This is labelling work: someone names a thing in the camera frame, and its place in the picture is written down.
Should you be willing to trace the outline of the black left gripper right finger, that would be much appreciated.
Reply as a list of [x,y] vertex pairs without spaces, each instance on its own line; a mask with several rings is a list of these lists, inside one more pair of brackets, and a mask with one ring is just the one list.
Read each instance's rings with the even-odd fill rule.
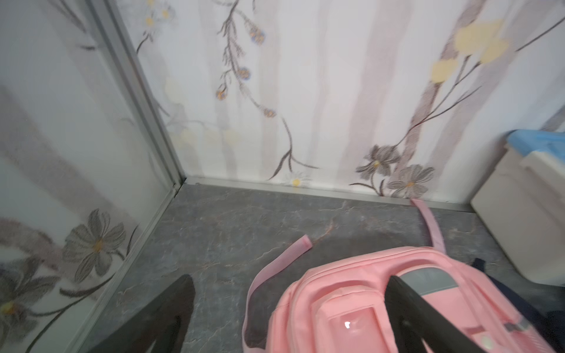
[[407,283],[390,277],[385,307],[399,352],[482,352]]

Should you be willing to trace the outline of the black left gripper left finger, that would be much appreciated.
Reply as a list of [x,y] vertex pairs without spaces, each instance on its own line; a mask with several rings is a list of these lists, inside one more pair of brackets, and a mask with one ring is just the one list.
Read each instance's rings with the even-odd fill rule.
[[184,274],[92,352],[180,352],[194,312],[196,289]]

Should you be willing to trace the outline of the navy blue backpack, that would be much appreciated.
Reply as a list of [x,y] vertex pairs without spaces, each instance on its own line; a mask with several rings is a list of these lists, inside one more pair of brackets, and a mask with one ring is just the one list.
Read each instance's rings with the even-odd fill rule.
[[488,278],[513,306],[536,328],[556,352],[564,352],[564,311],[540,313],[519,294],[490,275]]

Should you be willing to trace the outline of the pink backpack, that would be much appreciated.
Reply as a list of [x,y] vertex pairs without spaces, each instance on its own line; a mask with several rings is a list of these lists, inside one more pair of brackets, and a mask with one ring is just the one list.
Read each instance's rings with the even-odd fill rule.
[[414,201],[430,247],[400,247],[349,257],[308,270],[281,296],[266,352],[398,352],[385,307],[396,276],[415,290],[482,352],[556,352],[498,290],[479,262],[446,253],[438,223]]

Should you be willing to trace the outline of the white box with blue lid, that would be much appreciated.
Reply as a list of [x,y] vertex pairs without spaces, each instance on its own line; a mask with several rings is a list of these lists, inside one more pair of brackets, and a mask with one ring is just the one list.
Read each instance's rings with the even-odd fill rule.
[[516,270],[564,286],[564,134],[516,130],[471,200]]

